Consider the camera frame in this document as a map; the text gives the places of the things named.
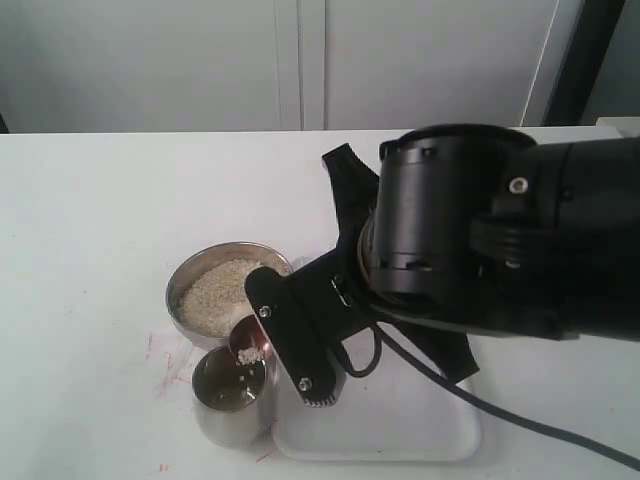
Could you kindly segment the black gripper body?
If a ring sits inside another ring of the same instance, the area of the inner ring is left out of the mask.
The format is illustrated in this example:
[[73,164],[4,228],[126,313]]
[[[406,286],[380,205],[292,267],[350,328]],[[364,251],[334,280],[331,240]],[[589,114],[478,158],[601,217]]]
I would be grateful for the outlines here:
[[362,231],[366,220],[339,235],[329,252],[289,276],[289,289],[311,316],[320,340],[345,340],[373,322],[371,294],[361,265]]

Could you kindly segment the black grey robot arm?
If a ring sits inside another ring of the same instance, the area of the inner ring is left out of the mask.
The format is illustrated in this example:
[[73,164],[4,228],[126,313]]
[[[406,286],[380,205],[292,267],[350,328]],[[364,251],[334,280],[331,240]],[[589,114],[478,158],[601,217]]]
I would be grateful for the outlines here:
[[298,379],[349,364],[345,339],[396,327],[451,383],[468,338],[639,337],[639,142],[541,144],[490,125],[411,131],[369,169],[324,156],[339,235],[289,277],[310,349]]

